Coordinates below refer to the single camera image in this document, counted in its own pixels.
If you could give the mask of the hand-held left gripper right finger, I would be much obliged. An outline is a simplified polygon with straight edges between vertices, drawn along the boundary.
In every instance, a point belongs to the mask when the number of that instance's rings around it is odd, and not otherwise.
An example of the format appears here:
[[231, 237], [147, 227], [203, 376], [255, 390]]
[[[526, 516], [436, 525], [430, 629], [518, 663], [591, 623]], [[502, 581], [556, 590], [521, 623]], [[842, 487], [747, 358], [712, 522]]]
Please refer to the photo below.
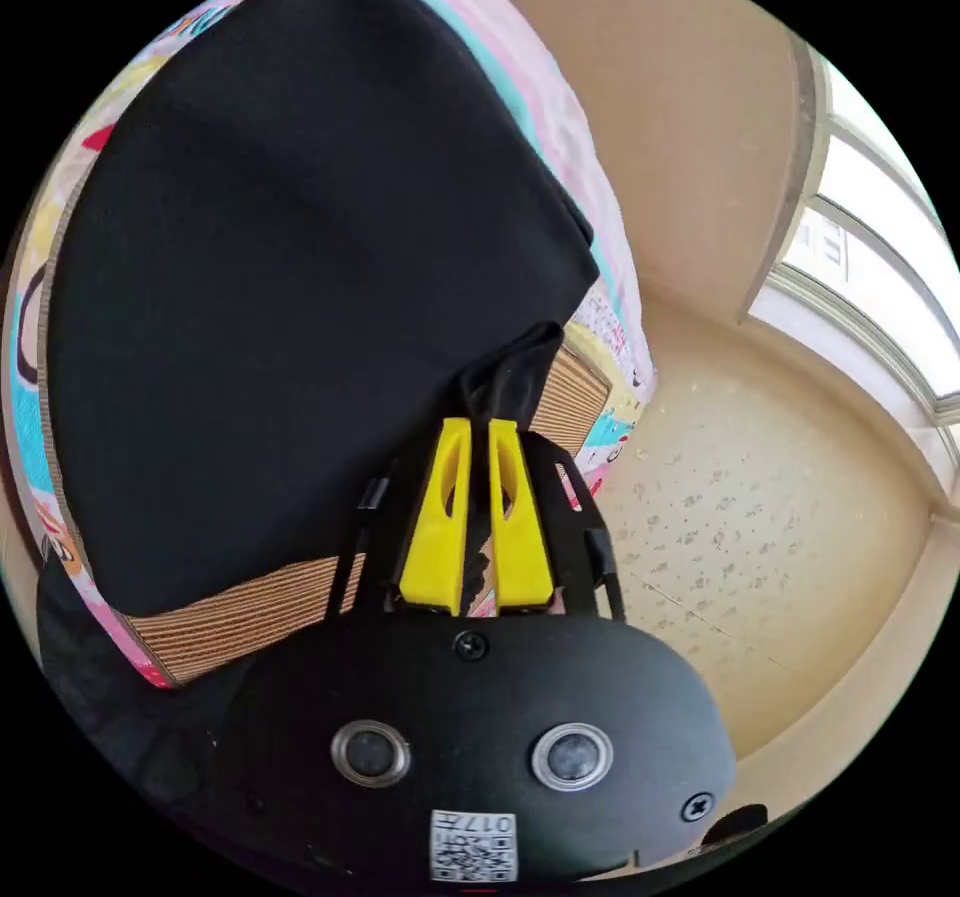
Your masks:
[[494, 589], [499, 608], [547, 608], [554, 584], [517, 424], [488, 425]]

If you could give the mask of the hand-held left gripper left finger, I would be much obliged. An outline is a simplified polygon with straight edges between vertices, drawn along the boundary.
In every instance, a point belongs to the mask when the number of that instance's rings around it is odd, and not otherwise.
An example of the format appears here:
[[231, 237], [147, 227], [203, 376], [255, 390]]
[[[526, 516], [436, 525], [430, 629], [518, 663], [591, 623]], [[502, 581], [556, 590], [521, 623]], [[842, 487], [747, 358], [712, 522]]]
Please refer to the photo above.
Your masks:
[[472, 428], [448, 418], [427, 462], [417, 514], [398, 582], [406, 605], [461, 606], [472, 464]]

